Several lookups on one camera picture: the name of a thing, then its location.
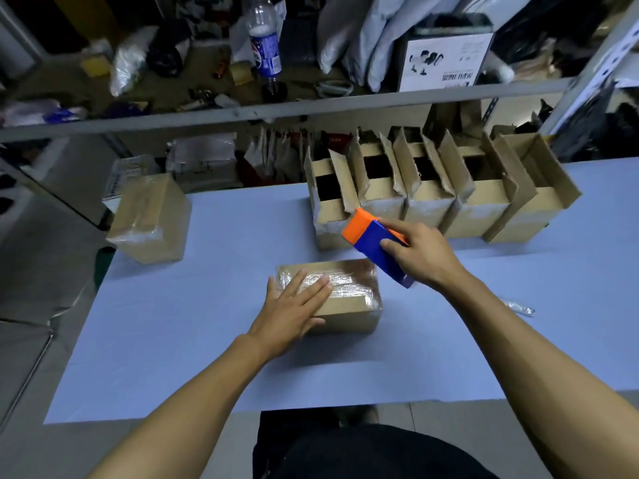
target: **black pants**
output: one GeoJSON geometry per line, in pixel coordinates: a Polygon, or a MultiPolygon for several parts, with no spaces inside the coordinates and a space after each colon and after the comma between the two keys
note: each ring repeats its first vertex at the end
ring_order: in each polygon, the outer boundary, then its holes
{"type": "Polygon", "coordinates": [[[497,479],[461,449],[388,425],[340,428],[331,409],[262,412],[253,479],[497,479]]]}

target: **plastic bottle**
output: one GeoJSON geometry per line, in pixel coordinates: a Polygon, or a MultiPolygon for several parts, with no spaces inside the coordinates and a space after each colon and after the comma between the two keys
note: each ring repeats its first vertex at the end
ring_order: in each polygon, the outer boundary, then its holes
{"type": "Polygon", "coordinates": [[[282,72],[277,41],[276,11],[271,0],[250,0],[246,13],[251,48],[260,77],[266,79],[265,89],[270,95],[278,92],[277,75],[282,72]]]}

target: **left hand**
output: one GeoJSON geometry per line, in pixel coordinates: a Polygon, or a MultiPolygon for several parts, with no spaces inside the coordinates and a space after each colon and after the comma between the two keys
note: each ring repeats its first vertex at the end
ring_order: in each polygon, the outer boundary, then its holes
{"type": "Polygon", "coordinates": [[[284,354],[295,340],[303,337],[311,328],[326,324],[321,317],[312,316],[329,298],[333,286],[328,276],[322,276],[297,294],[304,277],[306,270],[302,269],[279,296],[275,279],[268,278],[267,298],[247,334],[257,338],[269,361],[284,354]]]}

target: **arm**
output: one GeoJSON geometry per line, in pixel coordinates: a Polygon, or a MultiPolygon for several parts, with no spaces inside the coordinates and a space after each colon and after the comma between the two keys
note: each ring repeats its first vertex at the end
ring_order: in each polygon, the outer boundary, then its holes
{"type": "Polygon", "coordinates": [[[632,405],[468,273],[439,231],[380,222],[408,237],[408,248],[392,241],[382,247],[457,310],[555,477],[639,477],[639,412],[632,405]]]}
{"type": "Polygon", "coordinates": [[[197,479],[235,402],[273,358],[313,326],[311,317],[330,296],[323,277],[297,294],[300,271],[278,296],[268,279],[267,298],[245,335],[154,410],[89,474],[88,479],[197,479]]]}

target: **table surface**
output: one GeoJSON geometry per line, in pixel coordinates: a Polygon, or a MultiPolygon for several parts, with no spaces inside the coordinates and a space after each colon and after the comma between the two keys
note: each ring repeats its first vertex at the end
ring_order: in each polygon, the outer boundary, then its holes
{"type": "MultiPolygon", "coordinates": [[[[453,241],[530,324],[616,390],[639,388],[639,158],[573,163],[584,196],[526,244],[453,241]]],[[[198,193],[182,261],[141,266],[117,252],[45,423],[140,418],[249,329],[281,264],[320,253],[305,184],[198,193]]],[[[269,363],[235,411],[503,398],[454,310],[421,285],[379,276],[371,335],[304,338],[269,363]]]]}

